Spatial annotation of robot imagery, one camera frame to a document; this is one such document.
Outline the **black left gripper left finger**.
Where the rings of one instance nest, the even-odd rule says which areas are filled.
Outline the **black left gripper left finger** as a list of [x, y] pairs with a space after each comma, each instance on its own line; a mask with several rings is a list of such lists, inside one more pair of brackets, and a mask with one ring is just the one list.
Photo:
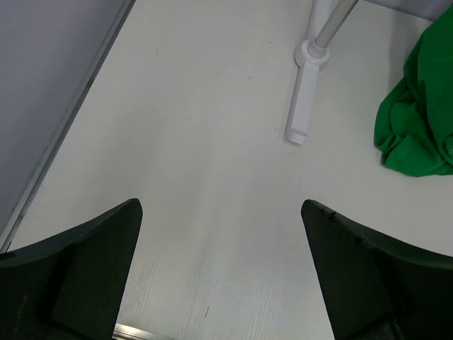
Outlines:
[[2, 339], [111, 339], [142, 223], [136, 198], [1, 254]]

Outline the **green tank top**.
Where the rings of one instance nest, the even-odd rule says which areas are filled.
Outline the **green tank top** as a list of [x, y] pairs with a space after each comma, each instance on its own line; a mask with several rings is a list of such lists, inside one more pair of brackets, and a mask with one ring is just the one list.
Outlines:
[[407, 176], [452, 174], [452, 9], [411, 50], [374, 125], [381, 163]]

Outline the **white clothes rack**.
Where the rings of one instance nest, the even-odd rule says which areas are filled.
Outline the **white clothes rack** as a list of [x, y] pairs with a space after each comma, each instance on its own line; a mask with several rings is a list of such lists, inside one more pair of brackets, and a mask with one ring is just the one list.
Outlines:
[[308, 137], [317, 81], [330, 58], [328, 46], [358, 0], [339, 1], [335, 6], [332, 3], [325, 0], [312, 2], [304, 39], [294, 50], [298, 71], [285, 137], [298, 145], [303, 145]]

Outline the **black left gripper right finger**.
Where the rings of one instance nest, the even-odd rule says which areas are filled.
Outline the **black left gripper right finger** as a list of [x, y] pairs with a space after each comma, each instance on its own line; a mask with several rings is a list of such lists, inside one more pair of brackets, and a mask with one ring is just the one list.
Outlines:
[[452, 257], [315, 200], [301, 215], [335, 339], [452, 338]]

